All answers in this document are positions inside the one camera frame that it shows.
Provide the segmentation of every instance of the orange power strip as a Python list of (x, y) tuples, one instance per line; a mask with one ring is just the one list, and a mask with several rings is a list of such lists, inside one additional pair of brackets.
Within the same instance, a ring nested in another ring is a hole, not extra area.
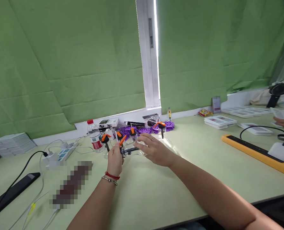
[(267, 150), (259, 148), (258, 146), (250, 144), (232, 135), (222, 136), (222, 141), (284, 173), (284, 162), (267, 154)]

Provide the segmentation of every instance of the white cable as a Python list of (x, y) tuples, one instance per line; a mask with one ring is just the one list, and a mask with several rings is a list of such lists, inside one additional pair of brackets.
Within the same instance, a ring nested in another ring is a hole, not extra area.
[[(45, 150), (47, 149), (47, 147), (50, 145), (50, 144), (52, 144), (53, 142), (51, 142), (51, 143), (49, 143), (46, 147), (45, 147), (45, 149), (44, 149), (44, 152), (45, 152)], [(28, 205), (28, 207), (23, 211), (23, 213), (18, 217), (18, 219), (15, 221), (15, 223), (9, 228), (9, 230), (11, 230), (11, 228), (13, 228), (13, 226), (17, 223), (17, 221), (19, 221), (19, 219), (26, 213), (26, 211), (31, 207), (31, 205), (35, 202), (35, 200), (38, 198), (38, 196), (41, 194), (41, 192), (43, 191), (43, 188), (44, 188), (44, 177), (43, 177), (43, 172), (42, 172), (42, 168), (41, 168), (41, 160), (42, 160), (42, 156), (43, 156), (43, 154), (41, 154), (41, 157), (40, 157), (40, 161), (39, 161), (39, 166), (40, 166), (40, 174), (41, 174), (41, 179), (42, 179), (42, 188), (41, 188), (41, 190), (40, 190), (40, 192), (36, 195), (36, 197), (33, 199), (33, 201)]]
[[(46, 192), (46, 193), (44, 193), (42, 196), (40, 196), (39, 198), (37, 198), (33, 203), (36, 203), (39, 199), (41, 199), (43, 196), (45, 196), (47, 193), (49, 193), (49, 191), (48, 192)], [(21, 230), (23, 230), (24, 228), (25, 228), (25, 224), (26, 224), (26, 221), (27, 221), (27, 219), (28, 219), (28, 215), (29, 215), (29, 213), (30, 213), (30, 210), (31, 210), (31, 205), (30, 205), (30, 207), (29, 207), (29, 209), (28, 209), (28, 212), (27, 212), (27, 215), (26, 215), (26, 218), (25, 218), (25, 221), (24, 221), (24, 224), (23, 224), (23, 227), (21, 228)]]
[(89, 152), (94, 152), (94, 149), (92, 147), (89, 147), (89, 146), (75, 146), (75, 147), (71, 147), (71, 148), (64, 148), (64, 147), (60, 147), (60, 146), (51, 146), (48, 148), (48, 151), (50, 152), (50, 148), (61, 148), (61, 149), (75, 149), (75, 148), (90, 148), (92, 149), (92, 151), (89, 151)]
[(49, 222), (51, 221), (53, 215), (54, 215), (57, 211), (58, 211), (58, 209), (55, 209), (55, 210), (53, 211), (52, 215), (50, 216), (49, 220), (47, 221), (47, 223), (45, 224), (45, 226), (42, 228), (42, 230), (44, 230), (44, 229), (47, 227), (47, 225), (48, 225)]
[(75, 141), (74, 141), (74, 144), (78, 141), (80, 141), (82, 138), (84, 138), (85, 136), (82, 136), (82, 137), (78, 137)]

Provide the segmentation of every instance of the desk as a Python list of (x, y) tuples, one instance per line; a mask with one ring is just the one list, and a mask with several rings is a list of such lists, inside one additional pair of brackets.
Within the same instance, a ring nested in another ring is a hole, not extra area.
[[(271, 114), (251, 119), (225, 115), (238, 120), (239, 123), (253, 122), (271, 126), (272, 121)], [(221, 141), (221, 136), (226, 134), (239, 137), (242, 130), (240, 127), (216, 130), (205, 125), (201, 116), (179, 118), (174, 122), (176, 128), (168, 132), (167, 137), (180, 155), (220, 179), (248, 202), (255, 203), (284, 195), (283, 173)], [(245, 132), (242, 138), (269, 150), (271, 145), (278, 141), (276, 136), (279, 131), (273, 132), (273, 136), (256, 136)], [(85, 138), (83, 145), (90, 146), (90, 140)], [(0, 159), (0, 194), (17, 177), (30, 155), (37, 150), (44, 150), (44, 147), (37, 147), (27, 154)], [(39, 171), (39, 156), (40, 154), (31, 160), (23, 176)], [(45, 185), (42, 193), (51, 190), (52, 194), (53, 188), (56, 189), (60, 180), (66, 178), (69, 166), (73, 168), (77, 161), (90, 160), (93, 161), (92, 175), (78, 200), (70, 209), (60, 210), (47, 229), (66, 229), (104, 175), (107, 159), (102, 154), (80, 155), (73, 152), (67, 160), (68, 167), (62, 167), (59, 171), (44, 170)], [(109, 229), (156, 229), (206, 215), (182, 182), (168, 168), (157, 166), (145, 157), (126, 157), (120, 176), (110, 213)], [(41, 180), (37, 179), (0, 213), (0, 229), (8, 229), (15, 222), (38, 193), (41, 185)], [(49, 196), (43, 197), (38, 201), (26, 229), (41, 230), (51, 213)], [(21, 229), (23, 221), (24, 218), (13, 229)]]

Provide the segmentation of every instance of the white charger block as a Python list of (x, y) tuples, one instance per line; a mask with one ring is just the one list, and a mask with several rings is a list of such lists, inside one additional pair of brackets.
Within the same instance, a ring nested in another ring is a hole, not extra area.
[(57, 153), (53, 153), (43, 158), (43, 161), (45, 161), (46, 163), (49, 163), (50, 161), (58, 161), (58, 160), (59, 160), (59, 156)]
[(282, 143), (276, 142), (273, 144), (268, 154), (284, 161), (284, 146)]

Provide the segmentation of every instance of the black fan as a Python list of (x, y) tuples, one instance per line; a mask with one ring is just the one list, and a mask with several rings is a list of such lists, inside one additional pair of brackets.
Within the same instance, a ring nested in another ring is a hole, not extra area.
[(284, 94), (284, 83), (278, 83), (270, 89), (271, 98), (267, 104), (267, 108), (275, 107), (280, 96)]

